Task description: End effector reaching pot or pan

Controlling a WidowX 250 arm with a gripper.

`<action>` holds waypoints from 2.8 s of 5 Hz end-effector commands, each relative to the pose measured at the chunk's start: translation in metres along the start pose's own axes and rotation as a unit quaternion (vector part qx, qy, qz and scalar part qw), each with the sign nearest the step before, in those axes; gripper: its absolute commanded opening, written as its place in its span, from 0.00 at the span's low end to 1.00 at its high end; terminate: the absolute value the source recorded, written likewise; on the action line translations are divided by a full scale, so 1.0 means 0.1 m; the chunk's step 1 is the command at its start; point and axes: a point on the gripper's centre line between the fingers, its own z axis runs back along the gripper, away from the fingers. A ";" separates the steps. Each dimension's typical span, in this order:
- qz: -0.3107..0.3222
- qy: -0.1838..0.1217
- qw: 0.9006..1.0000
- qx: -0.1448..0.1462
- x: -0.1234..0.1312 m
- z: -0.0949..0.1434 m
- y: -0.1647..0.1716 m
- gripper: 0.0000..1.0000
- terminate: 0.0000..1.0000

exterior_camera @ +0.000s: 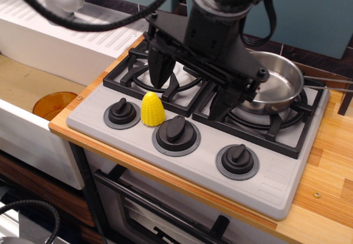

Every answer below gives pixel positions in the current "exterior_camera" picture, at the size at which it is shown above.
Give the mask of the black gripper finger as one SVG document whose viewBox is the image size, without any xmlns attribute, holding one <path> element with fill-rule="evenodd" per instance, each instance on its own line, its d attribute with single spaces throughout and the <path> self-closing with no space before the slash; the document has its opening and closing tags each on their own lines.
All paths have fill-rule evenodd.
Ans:
<svg viewBox="0 0 353 244">
<path fill-rule="evenodd" d="M 233 86 L 221 88 L 212 100 L 209 121 L 221 121 L 227 113 L 235 108 L 241 97 L 242 91 Z"/>
<path fill-rule="evenodd" d="M 148 48 L 148 66 L 152 85 L 161 88 L 171 76 L 176 60 L 173 58 L 176 48 L 156 36 Z"/>
</svg>

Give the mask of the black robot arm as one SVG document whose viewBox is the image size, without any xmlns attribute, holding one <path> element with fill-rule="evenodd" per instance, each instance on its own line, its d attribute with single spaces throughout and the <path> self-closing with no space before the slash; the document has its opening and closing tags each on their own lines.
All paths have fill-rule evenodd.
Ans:
<svg viewBox="0 0 353 244">
<path fill-rule="evenodd" d="M 181 63 L 220 87 L 209 120 L 219 121 L 238 104 L 252 101 L 269 72 L 245 48 L 243 26 L 261 1 L 273 7 L 272 0 L 192 0 L 187 19 L 167 13 L 149 17 L 156 29 L 148 45 L 152 85 L 161 88 Z"/>
</svg>

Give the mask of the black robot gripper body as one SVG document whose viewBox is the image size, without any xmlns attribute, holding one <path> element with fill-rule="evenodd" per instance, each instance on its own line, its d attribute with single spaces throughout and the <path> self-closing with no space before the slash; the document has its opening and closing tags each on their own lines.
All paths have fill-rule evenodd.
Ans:
<svg viewBox="0 0 353 244">
<path fill-rule="evenodd" d="M 163 11 L 147 17 L 149 43 L 163 37 L 176 48 L 173 58 L 221 88 L 237 87 L 240 101 L 252 101 L 269 72 L 245 49 L 238 21 L 211 19 L 196 9 L 189 17 Z"/>
</svg>

